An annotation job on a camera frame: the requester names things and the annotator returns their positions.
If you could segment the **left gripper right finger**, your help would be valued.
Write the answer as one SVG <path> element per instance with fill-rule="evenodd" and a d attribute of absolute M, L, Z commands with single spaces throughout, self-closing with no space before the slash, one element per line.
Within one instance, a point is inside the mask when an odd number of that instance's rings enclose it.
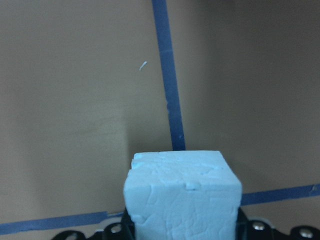
<path fill-rule="evenodd" d="M 259 219 L 249 220 L 241 208 L 236 220 L 236 240 L 319 240 L 318 228 L 301 225 L 293 227 L 289 234 L 284 234 L 267 222 Z"/>

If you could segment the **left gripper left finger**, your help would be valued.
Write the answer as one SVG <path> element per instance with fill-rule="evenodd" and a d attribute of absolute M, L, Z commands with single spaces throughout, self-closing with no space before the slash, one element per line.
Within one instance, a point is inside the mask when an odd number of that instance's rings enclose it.
<path fill-rule="evenodd" d="M 129 216 L 116 214 L 98 224 L 92 235 L 88 236 L 79 230 L 65 230 L 52 240 L 135 240 L 134 226 Z"/>

